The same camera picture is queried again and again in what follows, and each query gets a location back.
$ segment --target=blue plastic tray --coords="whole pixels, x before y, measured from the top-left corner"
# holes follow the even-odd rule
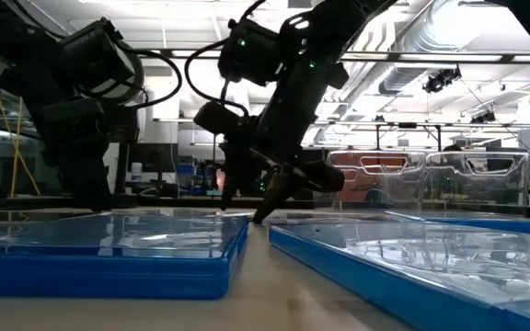
[[[0,228],[0,296],[217,299],[248,217],[105,214]]]
[[[530,234],[530,219],[513,215],[468,211],[424,211],[420,213],[386,211],[386,213],[400,221],[452,223]]]
[[[333,223],[274,226],[270,241],[420,330],[530,331],[530,234]]]

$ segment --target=ceiling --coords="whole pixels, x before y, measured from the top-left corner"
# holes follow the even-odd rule
[[[239,18],[252,0],[21,0],[26,8],[50,29],[73,33],[100,17],[109,18],[126,41],[135,48],[198,49],[228,36],[227,22]],[[261,25],[277,30],[289,16],[302,12],[317,0],[270,0],[255,12]],[[401,0],[381,17],[368,24],[355,51],[389,51],[394,41],[404,35],[404,28],[429,3],[429,0]],[[483,53],[530,52],[530,37],[512,13],[503,7],[465,8],[474,19],[451,19],[447,31],[477,29],[476,35],[459,51]],[[183,61],[177,61],[182,68]],[[163,65],[148,62],[146,65]],[[371,73],[379,64],[347,63],[351,80],[341,90],[330,89],[317,114],[321,119],[355,118],[372,120],[381,114],[394,121],[469,122],[480,102],[492,102],[500,112],[499,119],[513,120],[516,101],[530,91],[530,65],[461,64],[462,82],[455,82],[439,94],[427,95],[422,83],[435,65],[417,77],[396,97],[377,96],[377,86],[370,83]],[[219,95],[222,79],[216,61],[201,60],[193,64],[191,79],[206,93]],[[252,113],[259,113],[268,102],[275,85],[255,86],[242,82],[230,87],[229,97],[245,99]],[[180,111],[194,116],[204,100],[187,85],[179,93]]]

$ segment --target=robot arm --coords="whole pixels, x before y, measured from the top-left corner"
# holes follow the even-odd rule
[[[168,96],[127,107],[144,91],[139,55],[167,62],[179,85]],[[103,155],[110,142],[136,143],[137,109],[179,91],[181,74],[175,64],[160,54],[133,50],[105,18],[56,40],[2,0],[0,57],[8,64],[0,87],[23,97],[44,142],[46,164],[58,166],[59,179],[77,200],[94,211],[109,210]]]
[[[280,33],[250,19],[231,21],[230,37],[218,63],[224,79],[247,79],[265,86],[277,82],[271,101],[257,117],[238,117],[217,102],[206,104],[195,123],[225,142],[226,182],[223,209],[254,176],[267,167],[275,175],[253,221],[260,223],[300,188],[339,191],[343,174],[323,161],[300,159],[301,142],[316,120],[316,109],[328,86],[342,88],[349,76],[340,57],[366,24],[397,0],[327,0],[288,18]]]

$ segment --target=clear plastic container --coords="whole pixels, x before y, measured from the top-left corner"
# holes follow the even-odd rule
[[[427,154],[420,210],[483,211],[490,205],[525,214],[529,166],[529,153]]]
[[[422,163],[426,153],[386,151],[337,151],[327,163],[345,175],[342,191],[320,196],[335,210],[368,208],[418,208]]]
[[[217,299],[248,216],[100,214],[0,227],[0,296]]]
[[[530,234],[420,222],[286,224],[270,242],[419,330],[529,330]]]

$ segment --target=white table surface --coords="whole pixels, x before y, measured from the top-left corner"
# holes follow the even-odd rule
[[[269,245],[252,226],[219,301],[0,299],[5,331],[411,330]]]

